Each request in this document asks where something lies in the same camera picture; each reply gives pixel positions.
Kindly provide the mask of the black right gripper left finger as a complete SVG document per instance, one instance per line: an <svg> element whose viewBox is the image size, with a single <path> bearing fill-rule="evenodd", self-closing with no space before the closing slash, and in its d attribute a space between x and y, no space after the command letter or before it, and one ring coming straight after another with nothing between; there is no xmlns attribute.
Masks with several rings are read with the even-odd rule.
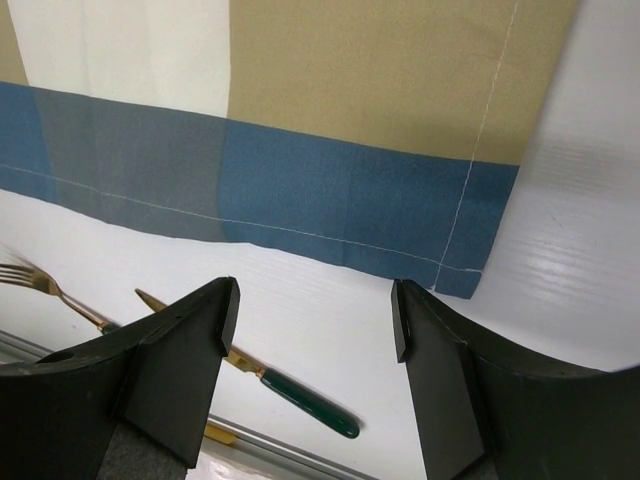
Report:
<svg viewBox="0 0 640 480"><path fill-rule="evenodd" d="M182 479L196 466L240 302L215 279L163 310L1 369L5 479Z"/></svg>

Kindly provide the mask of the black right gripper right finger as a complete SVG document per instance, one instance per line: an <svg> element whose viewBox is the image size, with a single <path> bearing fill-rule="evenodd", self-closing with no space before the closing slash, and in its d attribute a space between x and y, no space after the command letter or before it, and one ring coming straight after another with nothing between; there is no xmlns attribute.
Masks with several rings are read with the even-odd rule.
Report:
<svg viewBox="0 0 640 480"><path fill-rule="evenodd" d="M411 280L391 292L431 479L635 479L639 370L538 353L457 313Z"/></svg>

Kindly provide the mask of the gold knife green handle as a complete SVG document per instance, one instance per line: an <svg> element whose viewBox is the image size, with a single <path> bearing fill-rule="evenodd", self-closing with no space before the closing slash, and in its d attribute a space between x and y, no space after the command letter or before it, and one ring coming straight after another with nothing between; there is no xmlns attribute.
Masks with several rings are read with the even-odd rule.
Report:
<svg viewBox="0 0 640 480"><path fill-rule="evenodd" d="M243 373L254 375L264 387L343 437L356 439L360 435L360 422L355 415L310 387L236 347L229 350L224 360Z"/></svg>

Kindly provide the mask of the gold fork green handle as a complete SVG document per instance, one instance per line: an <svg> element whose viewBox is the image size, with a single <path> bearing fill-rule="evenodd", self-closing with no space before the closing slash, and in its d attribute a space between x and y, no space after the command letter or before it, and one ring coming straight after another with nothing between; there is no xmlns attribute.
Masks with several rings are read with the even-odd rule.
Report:
<svg viewBox="0 0 640 480"><path fill-rule="evenodd" d="M35 265L2 263L1 283L33 289L58 298L65 306L96 327L102 335L106 335L120 328L114 321L65 293L49 273Z"/></svg>

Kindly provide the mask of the blue beige checked placemat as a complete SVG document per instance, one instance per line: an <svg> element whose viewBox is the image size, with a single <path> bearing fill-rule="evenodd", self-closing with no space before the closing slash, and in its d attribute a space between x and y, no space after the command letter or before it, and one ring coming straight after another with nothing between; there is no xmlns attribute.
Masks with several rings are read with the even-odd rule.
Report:
<svg viewBox="0 0 640 480"><path fill-rule="evenodd" d="M5 1L1 186L472 297L572 1Z"/></svg>

